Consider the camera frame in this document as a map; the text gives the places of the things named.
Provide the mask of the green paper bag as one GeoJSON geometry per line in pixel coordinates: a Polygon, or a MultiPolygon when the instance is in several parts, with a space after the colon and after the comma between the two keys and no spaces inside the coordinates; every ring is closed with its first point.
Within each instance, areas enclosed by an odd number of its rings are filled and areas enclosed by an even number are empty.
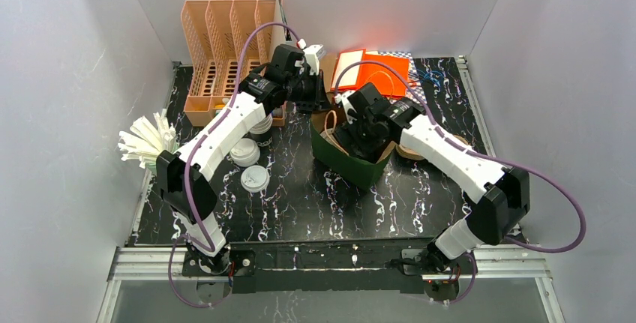
{"type": "MultiPolygon", "coordinates": [[[[310,116],[310,141],[314,158],[351,184],[362,190],[369,190],[384,174],[396,144],[387,144],[376,161],[358,159],[340,150],[322,136],[325,121],[329,120],[327,112],[315,112],[310,116]]],[[[329,126],[333,127],[333,120],[330,121],[329,126]]]]}

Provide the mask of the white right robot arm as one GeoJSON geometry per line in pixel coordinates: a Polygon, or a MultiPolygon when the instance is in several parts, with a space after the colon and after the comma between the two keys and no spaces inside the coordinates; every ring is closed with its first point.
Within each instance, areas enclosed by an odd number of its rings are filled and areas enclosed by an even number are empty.
{"type": "Polygon", "coordinates": [[[402,145],[452,179],[471,204],[466,217],[428,244],[422,259],[427,269],[441,271],[483,244],[501,243],[529,212],[528,172],[477,157],[414,100],[402,97],[392,103],[367,83],[358,91],[336,94],[334,103],[346,120],[333,134],[348,154],[369,160],[389,142],[402,145]]]}

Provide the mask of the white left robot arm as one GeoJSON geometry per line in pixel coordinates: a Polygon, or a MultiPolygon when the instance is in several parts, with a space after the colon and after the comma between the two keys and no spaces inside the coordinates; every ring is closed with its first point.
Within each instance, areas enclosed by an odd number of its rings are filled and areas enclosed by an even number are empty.
{"type": "Polygon", "coordinates": [[[159,196],[178,215],[188,247],[212,274],[225,274],[232,266],[213,212],[218,197],[211,184],[215,170],[250,130],[286,102],[308,113],[330,108],[320,69],[325,53],[321,44],[276,46],[271,60],[238,84],[237,94],[220,114],[176,152],[162,151],[156,159],[159,196]]]}

